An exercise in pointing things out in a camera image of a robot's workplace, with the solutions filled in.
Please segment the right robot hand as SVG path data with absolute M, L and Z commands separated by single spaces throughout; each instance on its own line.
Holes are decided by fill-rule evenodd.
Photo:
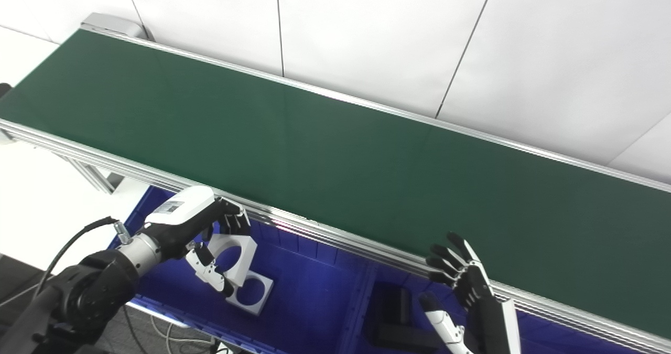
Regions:
M 510 297 L 496 297 L 483 263 L 470 243 L 455 232 L 447 239 L 457 252 L 433 244 L 426 264 L 429 279 L 448 286 L 467 313 L 467 325 L 456 325 L 432 292 L 418 296 L 427 320 L 450 353 L 520 353 L 517 309 Z

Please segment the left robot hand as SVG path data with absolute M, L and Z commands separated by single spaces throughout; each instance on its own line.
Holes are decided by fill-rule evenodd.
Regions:
M 244 207 L 204 185 L 183 189 L 150 213 L 137 234 L 156 245 L 158 263 L 187 258 L 196 275 L 217 292 L 230 297 L 245 282 L 256 244 Z M 237 265 L 223 270 L 216 258 L 239 246 Z

